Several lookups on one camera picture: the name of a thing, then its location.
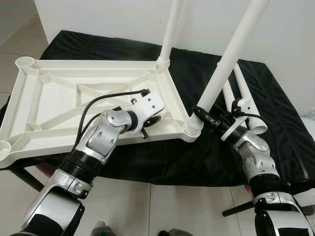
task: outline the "black cloth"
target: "black cloth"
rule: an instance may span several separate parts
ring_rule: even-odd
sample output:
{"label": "black cloth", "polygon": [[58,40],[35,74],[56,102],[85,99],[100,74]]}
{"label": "black cloth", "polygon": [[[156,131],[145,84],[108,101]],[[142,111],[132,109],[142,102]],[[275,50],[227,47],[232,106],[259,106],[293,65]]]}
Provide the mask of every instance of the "black cloth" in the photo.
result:
{"label": "black cloth", "polygon": [[[62,30],[41,59],[156,60],[159,52],[160,46],[155,44]],[[172,49],[169,71],[189,115],[220,58]],[[315,179],[315,143],[274,76],[263,63],[239,60],[239,65],[261,116],[268,120],[269,129],[261,136],[271,147],[271,156],[281,177],[285,181]],[[238,97],[233,73],[229,80]],[[216,103],[225,107],[222,94]],[[173,185],[246,183],[240,156],[227,143],[221,142],[208,125],[190,144],[167,140],[118,146],[100,175]]]}

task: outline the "white wall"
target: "white wall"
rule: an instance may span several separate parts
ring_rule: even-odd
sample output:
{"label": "white wall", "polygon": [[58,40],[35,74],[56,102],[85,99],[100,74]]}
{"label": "white wall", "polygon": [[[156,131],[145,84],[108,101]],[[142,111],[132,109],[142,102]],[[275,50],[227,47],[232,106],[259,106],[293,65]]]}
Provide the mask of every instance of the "white wall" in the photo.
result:
{"label": "white wall", "polygon": [[[72,30],[161,44],[170,0],[35,0],[49,42]],[[186,0],[174,47],[222,55],[250,0]],[[315,105],[315,1],[273,0],[242,59],[264,62],[303,114]]]}
{"label": "white wall", "polygon": [[0,0],[0,45],[35,14],[33,0]]}

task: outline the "white tube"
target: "white tube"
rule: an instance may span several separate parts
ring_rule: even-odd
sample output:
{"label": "white tube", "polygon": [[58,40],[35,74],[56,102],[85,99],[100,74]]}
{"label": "white tube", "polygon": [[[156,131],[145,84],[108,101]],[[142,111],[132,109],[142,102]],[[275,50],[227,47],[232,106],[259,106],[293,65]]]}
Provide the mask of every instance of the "white tube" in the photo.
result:
{"label": "white tube", "polygon": [[[234,97],[234,94],[233,94],[229,80],[225,81],[225,84],[223,85],[222,91],[223,91],[223,95],[224,95],[226,109],[229,112],[231,112],[232,111],[232,102],[235,100],[235,97]],[[247,128],[245,122],[243,122],[241,125],[243,127]]]}
{"label": "white tube", "polygon": [[[237,84],[238,84],[238,87],[240,89],[242,97],[244,97],[244,98],[248,97],[251,100],[251,110],[249,113],[259,116],[260,115],[259,111],[256,107],[256,104],[255,104],[253,98],[252,98],[252,94],[251,94],[250,89],[248,88],[248,86],[246,84],[246,81],[244,79],[244,76],[242,74],[241,68],[238,65],[238,63],[236,63],[234,66],[234,74],[235,74],[236,81],[237,81]],[[250,130],[253,133],[262,134],[262,133],[266,132],[267,125],[261,119],[256,118],[256,117],[248,117],[248,119],[249,119],[248,125],[250,127]]]}
{"label": "white tube", "polygon": [[183,0],[172,1],[172,7],[167,22],[161,53],[157,59],[158,66],[169,66],[170,64],[169,56],[171,54],[173,39],[175,37],[176,27],[181,13],[182,5]]}
{"label": "white tube", "polygon": [[[243,47],[257,26],[257,23],[264,10],[267,8],[269,2],[270,0],[252,0],[248,6],[220,60],[220,63],[217,65],[216,70],[214,71],[197,104],[207,112],[212,108],[225,81],[231,74]],[[201,133],[202,127],[202,121],[199,120],[195,114],[192,114],[192,116],[185,123],[184,130],[187,135],[197,138]]]}

